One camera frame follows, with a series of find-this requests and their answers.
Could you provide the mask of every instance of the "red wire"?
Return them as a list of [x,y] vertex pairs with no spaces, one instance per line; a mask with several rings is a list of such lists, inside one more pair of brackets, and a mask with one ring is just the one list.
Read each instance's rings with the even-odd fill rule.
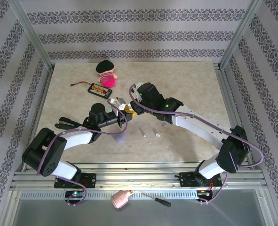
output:
[[213,189],[213,182],[211,181],[210,182],[210,192],[212,192],[212,189]]
[[89,82],[87,82],[87,81],[79,81],[79,82],[76,82],[76,83],[74,83],[74,84],[71,84],[70,86],[75,86],[75,85],[77,85],[77,84],[79,84],[79,83],[87,83],[87,84],[92,85],[91,83],[89,83]]

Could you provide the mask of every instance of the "striped wallpaper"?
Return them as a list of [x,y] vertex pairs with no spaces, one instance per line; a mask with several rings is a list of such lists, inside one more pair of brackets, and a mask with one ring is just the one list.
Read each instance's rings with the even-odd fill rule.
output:
[[0,0],[0,216],[29,142],[46,74],[11,7]]
[[104,58],[218,63],[250,0],[21,3],[55,63]]
[[241,123],[264,151],[261,167],[278,212],[278,0],[262,3],[225,73]]

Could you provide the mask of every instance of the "black screwdriver handle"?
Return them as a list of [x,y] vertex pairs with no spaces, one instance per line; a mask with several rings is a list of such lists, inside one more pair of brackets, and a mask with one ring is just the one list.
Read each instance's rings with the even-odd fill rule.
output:
[[166,200],[162,200],[162,199],[159,199],[159,198],[155,198],[155,201],[156,201],[156,202],[159,202],[159,203],[161,203],[161,204],[163,204],[163,205],[165,205],[165,206],[168,206],[168,207],[171,206],[171,203],[170,203],[170,202],[167,202]]

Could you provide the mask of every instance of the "plush doll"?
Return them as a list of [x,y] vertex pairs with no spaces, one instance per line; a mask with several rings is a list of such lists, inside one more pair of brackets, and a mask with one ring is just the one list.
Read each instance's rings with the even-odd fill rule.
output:
[[103,60],[97,65],[96,72],[100,76],[98,81],[104,87],[110,88],[115,85],[118,76],[113,73],[114,69],[114,64],[108,60]]

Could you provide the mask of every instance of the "yellow object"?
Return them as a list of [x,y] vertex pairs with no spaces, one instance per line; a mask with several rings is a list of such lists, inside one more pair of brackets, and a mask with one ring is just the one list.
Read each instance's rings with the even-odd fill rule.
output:
[[126,113],[131,113],[131,114],[133,114],[133,118],[135,117],[135,111],[130,110],[128,106],[125,106],[124,111],[125,111]]

